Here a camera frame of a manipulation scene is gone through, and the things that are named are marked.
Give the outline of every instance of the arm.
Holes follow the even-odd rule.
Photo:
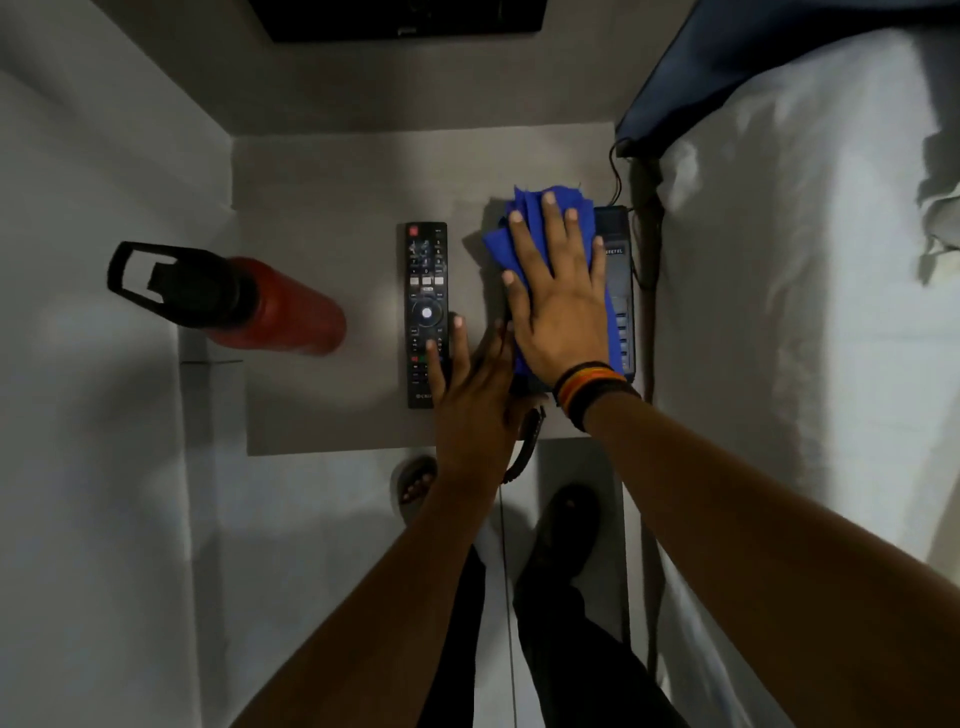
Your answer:
[[[490,512],[532,400],[511,400],[513,335],[492,337],[470,376],[454,321],[453,374],[427,345],[439,474],[420,513],[347,600],[233,723],[416,725],[443,650],[460,572]]]
[[[607,361],[602,248],[544,202],[553,274],[511,220],[528,293],[506,274],[516,338],[553,384]],[[585,425],[687,583],[799,726],[960,719],[960,593],[923,564],[611,393]]]

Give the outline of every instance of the white shelf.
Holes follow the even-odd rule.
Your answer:
[[[402,223],[447,223],[451,309],[475,346],[504,305],[481,232],[514,184],[605,204],[612,141],[610,123],[238,140],[243,255],[333,297],[349,327],[328,357],[245,353],[250,454],[432,445],[430,411],[406,406]],[[547,409],[541,437],[580,435]]]

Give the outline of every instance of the blue cloth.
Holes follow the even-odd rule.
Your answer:
[[[540,211],[540,198],[547,190],[540,192],[525,192],[514,187],[514,200],[508,202],[504,211],[503,219],[500,221],[501,227],[495,232],[489,232],[483,236],[484,245],[491,252],[493,259],[499,263],[501,268],[514,271],[520,276],[520,280],[527,285],[527,278],[523,275],[523,269],[520,267],[520,261],[516,259],[514,252],[514,239],[510,235],[510,230],[506,227],[507,216],[518,209],[523,215],[523,219],[530,229],[530,235],[537,245],[537,249],[550,265],[550,256],[546,250],[546,235],[543,232],[543,214]],[[566,212],[571,207],[577,208],[580,216],[580,230],[584,236],[584,250],[587,253],[587,264],[591,263],[593,257],[593,237],[596,234],[596,222],[593,218],[593,200],[588,200],[578,189],[569,187],[550,187],[557,196],[557,204],[561,211]],[[620,337],[616,328],[616,316],[613,313],[613,302],[610,298],[610,291],[607,291],[607,340],[610,342],[610,363],[620,374],[623,374],[623,361],[620,356]],[[516,373],[519,375],[530,375],[530,367],[523,360],[523,355],[517,351],[516,354]]]

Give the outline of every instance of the television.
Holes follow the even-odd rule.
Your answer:
[[[276,43],[536,33],[547,0],[250,0]]]

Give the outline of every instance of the black bottle cap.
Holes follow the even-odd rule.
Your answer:
[[[172,257],[173,263],[156,263],[147,290],[158,293],[159,303],[123,286],[123,274],[134,251]],[[188,328],[237,328],[256,310],[256,281],[229,260],[194,248],[123,242],[107,269],[107,288],[128,301]]]

